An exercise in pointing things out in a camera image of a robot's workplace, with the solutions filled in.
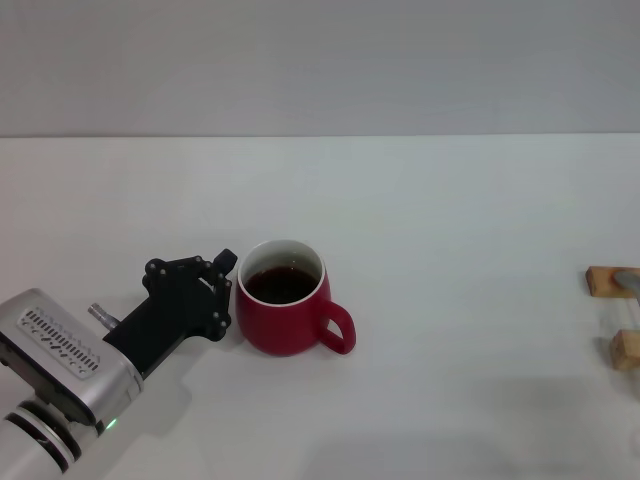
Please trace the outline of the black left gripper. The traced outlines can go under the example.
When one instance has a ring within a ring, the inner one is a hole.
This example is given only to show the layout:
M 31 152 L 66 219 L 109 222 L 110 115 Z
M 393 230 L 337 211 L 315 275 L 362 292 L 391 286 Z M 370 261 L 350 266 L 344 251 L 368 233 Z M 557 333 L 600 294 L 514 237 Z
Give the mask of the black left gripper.
M 187 338 L 212 342 L 231 324 L 231 282 L 238 257 L 223 249 L 213 260 L 196 255 L 177 260 L 151 259 L 142 285 L 149 297 L 104 337 L 148 378 Z

